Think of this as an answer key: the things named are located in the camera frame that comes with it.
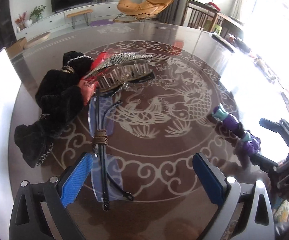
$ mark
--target purple and teal toy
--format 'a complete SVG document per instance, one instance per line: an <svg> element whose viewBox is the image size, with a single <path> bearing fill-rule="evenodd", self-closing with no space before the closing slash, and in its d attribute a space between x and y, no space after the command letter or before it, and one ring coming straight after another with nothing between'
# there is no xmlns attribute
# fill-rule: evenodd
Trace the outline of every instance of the purple and teal toy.
<svg viewBox="0 0 289 240"><path fill-rule="evenodd" d="M244 130L242 123L240 123L235 116L229 114L220 104L213 109L212 116L219 119L225 128L238 136L243 143L242 149L249 156L255 153L260 153L260 138L253 136L249 130Z"/></svg>

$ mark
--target purple toy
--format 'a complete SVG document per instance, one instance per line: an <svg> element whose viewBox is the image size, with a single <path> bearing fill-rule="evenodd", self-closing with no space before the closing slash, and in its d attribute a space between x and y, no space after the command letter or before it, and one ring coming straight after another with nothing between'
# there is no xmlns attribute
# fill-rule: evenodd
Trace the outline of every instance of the purple toy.
<svg viewBox="0 0 289 240"><path fill-rule="evenodd" d="M242 123L240 123L235 116L229 114L220 104L213 109L212 116L219 119L225 128L233 132L241 139L243 143L242 149L249 156L255 153L260 153L260 139L253 136L250 130L244 130Z"/></svg>

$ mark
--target purple rug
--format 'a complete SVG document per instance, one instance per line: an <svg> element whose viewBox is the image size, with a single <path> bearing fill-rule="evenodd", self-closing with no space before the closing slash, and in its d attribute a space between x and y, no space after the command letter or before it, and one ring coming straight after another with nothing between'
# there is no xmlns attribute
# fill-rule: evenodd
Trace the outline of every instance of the purple rug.
<svg viewBox="0 0 289 240"><path fill-rule="evenodd" d="M94 21L94 22L91 22L89 25L91 27L95 27L95 26L101 26L101 25L108 25L108 24L113 24L113 23L116 23L114 21L109 21L109 19L104 19L104 20L98 20L98 21Z"/></svg>

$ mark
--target green chair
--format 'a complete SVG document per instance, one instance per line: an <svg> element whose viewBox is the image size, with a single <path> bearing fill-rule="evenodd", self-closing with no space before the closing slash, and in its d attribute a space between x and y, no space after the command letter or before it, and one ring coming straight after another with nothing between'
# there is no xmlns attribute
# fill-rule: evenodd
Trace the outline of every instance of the green chair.
<svg viewBox="0 0 289 240"><path fill-rule="evenodd" d="M207 20L205 25L203 26L203 30L205 30L205 31L209 30L210 25L211 25L211 20ZM215 32L218 35L220 35L221 31L222 31L222 27L220 25L218 25L218 24L215 24L214 25L214 29L212 30L212 32Z"/></svg>

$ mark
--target orange lounge chair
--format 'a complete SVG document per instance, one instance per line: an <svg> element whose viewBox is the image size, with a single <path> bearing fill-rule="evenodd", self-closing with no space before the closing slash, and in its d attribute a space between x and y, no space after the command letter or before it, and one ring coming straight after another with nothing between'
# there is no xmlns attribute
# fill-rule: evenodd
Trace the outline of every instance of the orange lounge chair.
<svg viewBox="0 0 289 240"><path fill-rule="evenodd" d="M138 4L130 0L120 0L117 8L121 11L121 14L118 15L114 21L119 21L116 19L125 15L134 17L134 21L145 20L162 12L172 2L173 0L146 0Z"/></svg>

